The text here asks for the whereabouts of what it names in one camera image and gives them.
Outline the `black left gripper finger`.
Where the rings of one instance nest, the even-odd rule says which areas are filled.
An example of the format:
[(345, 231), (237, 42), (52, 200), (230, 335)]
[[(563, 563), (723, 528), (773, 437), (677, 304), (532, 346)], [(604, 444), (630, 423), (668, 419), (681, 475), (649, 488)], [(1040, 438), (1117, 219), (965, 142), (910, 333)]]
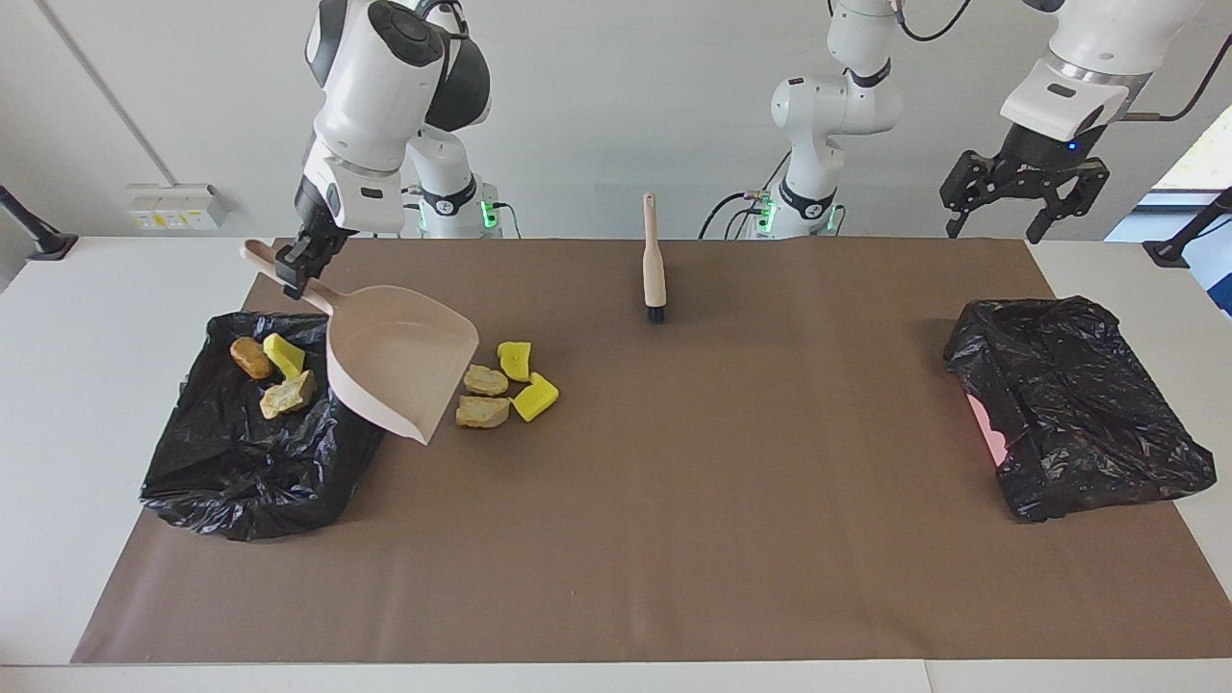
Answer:
[(1085, 216), (1110, 176), (1104, 162), (1083, 162), (1062, 171), (1029, 170), (1025, 192), (1044, 201), (1025, 236), (1031, 244), (1044, 240), (1051, 224), (1068, 217)]
[(942, 207), (950, 212), (945, 227), (950, 240), (958, 238), (967, 217), (975, 210), (1002, 197), (1005, 174), (1008, 168), (1004, 157), (983, 157), (977, 152), (960, 154), (958, 162), (938, 189)]

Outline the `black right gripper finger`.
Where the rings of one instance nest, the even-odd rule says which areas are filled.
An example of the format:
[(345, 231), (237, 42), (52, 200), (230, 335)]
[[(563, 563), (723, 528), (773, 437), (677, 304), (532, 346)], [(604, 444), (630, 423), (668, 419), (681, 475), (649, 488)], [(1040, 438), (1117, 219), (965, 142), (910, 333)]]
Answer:
[(285, 291), (303, 291), (310, 279), (309, 240), (294, 240), (276, 253), (276, 277)]
[[(307, 255), (310, 258), (309, 281), (313, 279), (320, 279), (322, 273), (325, 271), (326, 264), (329, 264), (336, 254), (338, 254), (338, 248), (310, 248), (307, 252)], [(304, 290), (290, 291), (290, 298), (294, 298), (294, 301), (298, 301), (299, 298), (302, 298)]]

